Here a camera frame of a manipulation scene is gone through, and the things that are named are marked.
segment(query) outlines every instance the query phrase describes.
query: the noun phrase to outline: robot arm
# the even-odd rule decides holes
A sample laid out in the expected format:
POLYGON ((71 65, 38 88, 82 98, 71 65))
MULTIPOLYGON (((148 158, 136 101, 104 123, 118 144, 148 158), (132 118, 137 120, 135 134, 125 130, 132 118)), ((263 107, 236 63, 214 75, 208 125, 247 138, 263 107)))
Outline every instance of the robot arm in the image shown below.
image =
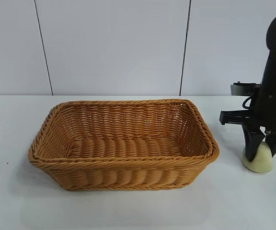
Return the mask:
POLYGON ((242 125, 245 158, 248 162, 254 161, 264 138, 272 157, 276 154, 276 18, 269 26, 266 43, 270 52, 262 83, 238 82, 231 85, 232 95, 249 96, 243 103, 246 110, 222 111, 220 114, 220 122, 223 125, 242 125))

